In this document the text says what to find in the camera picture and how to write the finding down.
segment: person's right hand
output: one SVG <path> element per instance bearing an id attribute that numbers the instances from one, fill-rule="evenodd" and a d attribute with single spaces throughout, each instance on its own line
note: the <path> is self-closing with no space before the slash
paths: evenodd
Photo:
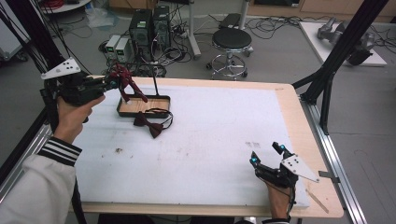
<path id="1" fill-rule="evenodd" d="M 264 181 L 268 188 L 272 218 L 288 218 L 290 188 L 282 189 Z"/>
<path id="2" fill-rule="evenodd" d="M 73 106 L 58 97 L 59 124 L 53 134 L 54 137 L 72 144 L 82 131 L 82 122 L 92 113 L 92 108 L 105 100 L 101 96 L 85 105 Z"/>

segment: stool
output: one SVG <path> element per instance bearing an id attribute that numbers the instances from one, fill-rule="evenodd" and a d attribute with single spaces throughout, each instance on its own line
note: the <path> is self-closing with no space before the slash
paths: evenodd
<path id="1" fill-rule="evenodd" d="M 243 30 L 234 28 L 223 28 L 216 31 L 212 37 L 212 44 L 216 49 L 225 51 L 225 54 L 216 56 L 212 62 L 206 65 L 207 69 L 213 69 L 212 79 L 214 75 L 223 75 L 233 77 L 247 77 L 248 69 L 245 62 L 234 53 L 240 53 L 250 48 L 251 37 Z"/>

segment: white mounting plate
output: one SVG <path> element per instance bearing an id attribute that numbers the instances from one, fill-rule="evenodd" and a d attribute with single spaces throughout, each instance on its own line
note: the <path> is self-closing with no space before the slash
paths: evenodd
<path id="1" fill-rule="evenodd" d="M 62 77 L 70 74 L 80 72 L 78 64 L 73 58 L 69 58 L 58 66 L 52 68 L 47 73 L 41 75 L 42 79 L 48 79 L 53 77 Z"/>
<path id="2" fill-rule="evenodd" d="M 282 164 L 288 168 L 291 172 L 296 175 L 300 175 L 304 178 L 310 179 L 314 182 L 319 182 L 319 178 L 312 172 L 312 170 L 306 165 L 302 158 L 297 155 L 293 155 L 282 161 Z"/>

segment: gray floor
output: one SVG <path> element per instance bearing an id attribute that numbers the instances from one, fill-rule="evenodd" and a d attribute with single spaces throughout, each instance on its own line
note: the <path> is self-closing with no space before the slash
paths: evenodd
<path id="1" fill-rule="evenodd" d="M 84 16 L 83 11 L 77 10 L 59 15 L 59 19 L 70 22 Z M 196 19 L 196 27 L 211 20 L 209 17 Z M 93 74 L 100 74 L 106 69 L 106 60 L 98 46 L 110 35 L 124 33 L 129 20 L 117 19 L 114 27 L 91 30 L 86 27 L 86 22 L 87 19 L 74 23 L 73 34 L 67 34 L 65 41 Z M 205 27 L 215 28 L 217 24 L 207 22 Z M 393 29 L 390 36 L 395 36 L 396 27 L 390 27 Z M 378 25 L 377 29 L 386 30 L 388 26 Z M 203 32 L 213 33 L 213 29 L 197 33 Z M 320 68 L 321 62 L 298 28 L 282 27 L 268 40 L 252 37 L 254 52 L 250 57 L 244 57 L 248 76 L 239 78 L 239 81 L 291 84 Z M 210 36 L 197 35 L 196 38 L 202 57 L 167 66 L 167 78 L 210 79 L 205 64 L 219 52 L 210 47 Z M 332 89 L 329 132 L 367 222 L 393 223 L 396 219 L 396 175 L 393 173 L 396 170 L 396 56 L 384 48 L 375 47 L 375 51 L 388 63 L 387 66 L 342 66 L 337 72 Z M 0 68 L 0 164 L 44 106 L 38 92 L 43 85 L 39 75 L 32 61 L 12 61 Z M 302 87 L 297 92 L 302 93 L 305 89 Z M 88 215 L 88 219 L 95 223 L 97 215 Z M 304 223 L 335 222 L 350 223 L 347 215 L 337 219 L 304 219 Z M 73 215 L 67 223 L 76 223 Z M 156 223 L 168 222 L 158 219 Z"/>

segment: sleeve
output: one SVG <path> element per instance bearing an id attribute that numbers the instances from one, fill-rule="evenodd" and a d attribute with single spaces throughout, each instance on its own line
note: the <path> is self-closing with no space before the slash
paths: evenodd
<path id="1" fill-rule="evenodd" d="M 22 165 L 24 175 L 0 203 L 0 223 L 64 223 L 81 149 L 52 137 Z"/>
<path id="2" fill-rule="evenodd" d="M 273 219 L 264 220 L 262 224 L 289 224 L 289 221 L 284 218 L 273 218 Z"/>

